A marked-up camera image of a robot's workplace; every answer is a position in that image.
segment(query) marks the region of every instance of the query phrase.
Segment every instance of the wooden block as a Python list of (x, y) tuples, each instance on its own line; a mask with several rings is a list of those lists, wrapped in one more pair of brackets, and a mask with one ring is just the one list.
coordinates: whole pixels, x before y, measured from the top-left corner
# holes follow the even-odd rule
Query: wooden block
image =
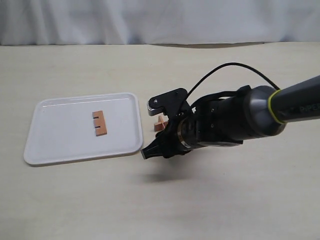
[(103, 111), (94, 111), (92, 113), (95, 135), (97, 137), (107, 134), (107, 127)]
[(168, 121), (164, 121), (162, 116), (159, 116), (158, 122), (154, 124), (154, 131), (155, 132), (162, 131), (166, 128), (167, 125), (168, 125)]

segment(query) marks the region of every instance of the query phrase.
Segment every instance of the robotic arm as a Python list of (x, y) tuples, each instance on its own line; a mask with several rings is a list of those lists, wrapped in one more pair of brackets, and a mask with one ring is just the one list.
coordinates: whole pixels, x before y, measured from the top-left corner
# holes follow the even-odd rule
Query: robotic arm
[[(186, 101), (193, 90), (220, 68), (236, 65), (254, 71), (270, 86), (223, 91)], [(320, 118), (320, 75), (280, 90), (266, 76), (242, 63), (226, 63), (204, 76), (189, 92), (184, 88), (152, 97), (148, 113), (168, 116), (167, 127), (141, 150), (144, 159), (185, 155), (208, 146), (231, 147), (244, 140), (280, 134), (287, 123)]]

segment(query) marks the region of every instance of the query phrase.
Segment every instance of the beige table surface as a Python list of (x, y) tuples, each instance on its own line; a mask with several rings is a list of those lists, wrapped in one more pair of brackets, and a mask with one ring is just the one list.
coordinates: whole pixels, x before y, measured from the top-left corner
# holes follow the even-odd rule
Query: beige table surface
[[(189, 90), (225, 62), (249, 64), (281, 88), (320, 75), (320, 43), (0, 47), (1, 240), (320, 239), (320, 120), (276, 137), (198, 149), (172, 161), (132, 156), (31, 167), (23, 152), (35, 105), (47, 98), (132, 92), (144, 146), (146, 101)], [(190, 97), (265, 85), (220, 70)]]

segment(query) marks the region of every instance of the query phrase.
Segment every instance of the white tray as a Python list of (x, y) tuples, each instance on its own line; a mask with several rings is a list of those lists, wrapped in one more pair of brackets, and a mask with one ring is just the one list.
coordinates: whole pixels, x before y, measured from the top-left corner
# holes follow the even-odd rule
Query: white tray
[[(96, 136), (96, 111), (103, 111), (106, 135)], [(36, 106), (23, 156), (28, 164), (41, 165), (134, 153), (142, 144), (134, 94), (55, 98)]]

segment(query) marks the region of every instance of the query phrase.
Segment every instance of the white fabric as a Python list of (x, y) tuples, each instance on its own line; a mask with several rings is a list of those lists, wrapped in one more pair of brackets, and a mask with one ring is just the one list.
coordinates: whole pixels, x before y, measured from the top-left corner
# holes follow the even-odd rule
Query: white fabric
[(0, 0), (0, 43), (320, 41), (319, 0)]

